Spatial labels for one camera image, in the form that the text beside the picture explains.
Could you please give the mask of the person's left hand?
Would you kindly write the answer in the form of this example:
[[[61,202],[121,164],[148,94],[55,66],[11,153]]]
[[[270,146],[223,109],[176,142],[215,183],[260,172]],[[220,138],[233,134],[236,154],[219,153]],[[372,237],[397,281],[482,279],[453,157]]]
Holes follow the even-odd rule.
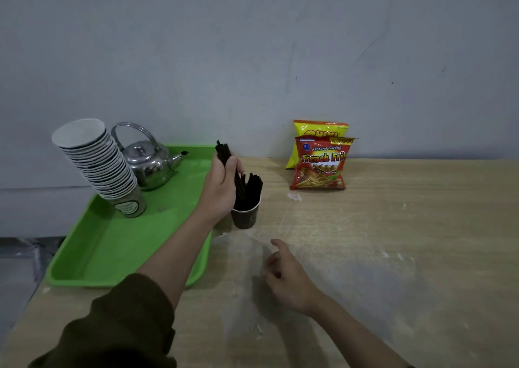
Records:
[[[217,153],[214,152],[195,212],[205,223],[215,226],[231,212],[235,201],[235,179],[217,181]]]

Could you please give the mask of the person's right hand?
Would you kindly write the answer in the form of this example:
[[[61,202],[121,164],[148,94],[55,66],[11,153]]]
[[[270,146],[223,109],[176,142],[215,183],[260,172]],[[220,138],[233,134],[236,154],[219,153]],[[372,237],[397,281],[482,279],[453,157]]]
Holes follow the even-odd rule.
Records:
[[[276,252],[265,261],[262,272],[265,282],[283,306],[313,318],[322,292],[293,254],[291,257],[277,258],[274,255]]]

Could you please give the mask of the bundle of black straws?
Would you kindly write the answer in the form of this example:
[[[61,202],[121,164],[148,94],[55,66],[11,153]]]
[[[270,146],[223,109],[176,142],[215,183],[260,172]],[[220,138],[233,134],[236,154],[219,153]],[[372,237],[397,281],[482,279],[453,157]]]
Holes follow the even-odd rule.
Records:
[[[226,162],[231,156],[229,146],[217,141],[215,149],[219,160],[226,165]],[[235,187],[236,201],[234,210],[240,212],[250,211],[259,204],[263,189],[263,181],[258,175],[250,173],[247,177],[246,174],[236,171]]]

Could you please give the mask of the person's right forearm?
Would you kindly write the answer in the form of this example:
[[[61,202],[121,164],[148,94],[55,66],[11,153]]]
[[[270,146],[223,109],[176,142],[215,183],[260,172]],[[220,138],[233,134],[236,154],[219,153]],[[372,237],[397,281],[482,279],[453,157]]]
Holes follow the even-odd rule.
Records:
[[[318,292],[309,316],[328,334],[350,368],[415,368],[323,292]]]

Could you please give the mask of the person's left forearm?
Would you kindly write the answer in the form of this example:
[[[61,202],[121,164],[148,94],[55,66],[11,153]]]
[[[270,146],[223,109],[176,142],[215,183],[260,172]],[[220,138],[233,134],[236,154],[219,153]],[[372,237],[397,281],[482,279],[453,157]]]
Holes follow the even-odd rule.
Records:
[[[221,215],[199,207],[137,270],[92,301],[58,344],[28,368],[177,368],[174,312],[204,240]]]

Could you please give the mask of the dark paper cup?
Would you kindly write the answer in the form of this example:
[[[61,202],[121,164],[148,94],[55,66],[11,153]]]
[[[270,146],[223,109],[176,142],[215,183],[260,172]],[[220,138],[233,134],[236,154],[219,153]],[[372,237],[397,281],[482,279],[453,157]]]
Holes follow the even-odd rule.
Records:
[[[240,199],[236,199],[235,205],[230,214],[234,225],[239,229],[252,228],[257,219],[258,210],[261,204],[262,196],[259,196],[256,205],[245,210],[245,205]]]

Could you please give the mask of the clear plastic wrapper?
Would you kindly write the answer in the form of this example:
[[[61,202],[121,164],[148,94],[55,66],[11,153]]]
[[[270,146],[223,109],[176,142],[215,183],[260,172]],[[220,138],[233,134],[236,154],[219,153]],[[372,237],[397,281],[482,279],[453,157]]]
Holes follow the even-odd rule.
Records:
[[[267,235],[254,230],[235,230],[213,239],[214,253],[225,254],[224,292],[221,318],[228,339],[252,335],[262,338],[281,318],[283,308],[262,276],[274,248]]]

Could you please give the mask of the silver metal kettle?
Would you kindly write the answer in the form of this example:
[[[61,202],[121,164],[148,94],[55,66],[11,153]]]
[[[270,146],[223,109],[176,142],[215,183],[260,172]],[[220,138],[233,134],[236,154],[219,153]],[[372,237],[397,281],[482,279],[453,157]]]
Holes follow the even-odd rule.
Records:
[[[118,127],[138,130],[147,137],[147,140],[135,142],[125,147],[117,137],[116,128]],[[116,124],[111,130],[111,135],[143,191],[151,191],[164,186],[175,175],[176,169],[183,159],[189,155],[187,150],[177,155],[171,155],[169,150],[159,143],[151,132],[133,122]]]

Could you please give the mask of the red snack packet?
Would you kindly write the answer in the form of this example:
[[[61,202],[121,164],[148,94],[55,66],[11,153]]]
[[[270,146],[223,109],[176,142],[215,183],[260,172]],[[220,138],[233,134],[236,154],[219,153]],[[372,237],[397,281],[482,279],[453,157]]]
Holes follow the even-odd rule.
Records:
[[[342,172],[355,140],[355,137],[296,137],[297,162],[290,189],[346,189]]]

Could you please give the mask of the yellow snack packet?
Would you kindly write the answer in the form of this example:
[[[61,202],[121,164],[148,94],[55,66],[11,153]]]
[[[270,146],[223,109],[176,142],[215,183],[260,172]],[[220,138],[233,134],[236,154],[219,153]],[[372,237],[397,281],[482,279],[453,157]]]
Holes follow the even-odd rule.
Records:
[[[309,121],[309,120],[294,120],[294,126],[297,137],[302,135],[316,136],[316,137],[342,137],[355,141],[357,138],[346,137],[349,125],[347,123],[325,122],[325,121]],[[293,146],[293,150],[285,169],[296,168],[300,156],[298,154],[298,141]]]

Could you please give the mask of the green plastic tray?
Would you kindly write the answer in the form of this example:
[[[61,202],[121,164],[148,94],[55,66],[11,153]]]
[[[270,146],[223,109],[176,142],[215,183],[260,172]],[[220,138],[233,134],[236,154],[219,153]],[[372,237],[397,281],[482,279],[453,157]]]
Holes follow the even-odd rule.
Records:
[[[46,271],[52,286],[107,288],[135,272],[189,217],[208,172],[213,146],[169,145],[184,157],[163,187],[144,192],[147,208],[126,218],[95,195]]]

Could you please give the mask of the stack of paper cups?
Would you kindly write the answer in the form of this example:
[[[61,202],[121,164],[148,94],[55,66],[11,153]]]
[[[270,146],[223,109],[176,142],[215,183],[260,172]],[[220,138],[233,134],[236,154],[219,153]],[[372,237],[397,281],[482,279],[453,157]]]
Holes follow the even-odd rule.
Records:
[[[105,124],[94,118],[68,122],[52,134],[52,142],[95,192],[127,218],[147,208],[137,177]]]

